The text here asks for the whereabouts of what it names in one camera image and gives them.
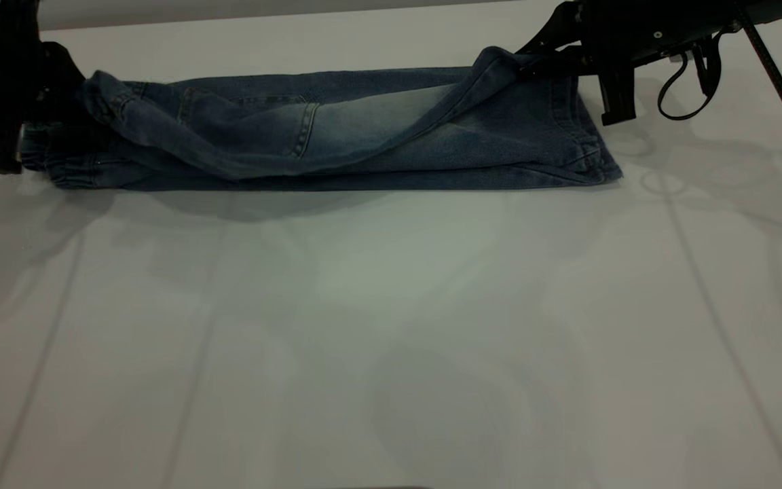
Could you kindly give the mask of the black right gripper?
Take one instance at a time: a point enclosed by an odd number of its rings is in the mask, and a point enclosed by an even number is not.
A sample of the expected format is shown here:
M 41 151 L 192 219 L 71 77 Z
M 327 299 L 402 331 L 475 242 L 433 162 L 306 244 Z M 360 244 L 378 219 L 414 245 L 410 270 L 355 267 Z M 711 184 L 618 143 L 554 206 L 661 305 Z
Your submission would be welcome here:
M 580 41 L 586 56 L 549 56 L 523 68 L 524 77 L 598 75 L 604 125 L 636 118 L 634 71 L 664 58 L 688 62 L 683 1 L 562 2 L 519 54 L 556 50 Z

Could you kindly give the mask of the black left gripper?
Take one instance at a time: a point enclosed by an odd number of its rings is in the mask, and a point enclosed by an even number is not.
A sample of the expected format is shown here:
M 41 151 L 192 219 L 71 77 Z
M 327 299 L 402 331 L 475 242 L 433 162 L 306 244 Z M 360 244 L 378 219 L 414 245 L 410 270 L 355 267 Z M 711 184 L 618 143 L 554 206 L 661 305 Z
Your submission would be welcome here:
M 86 120 L 79 87 L 86 77 L 61 43 L 41 43 L 38 10 L 37 1 L 0 1 L 0 174 L 22 172 L 24 123 Z

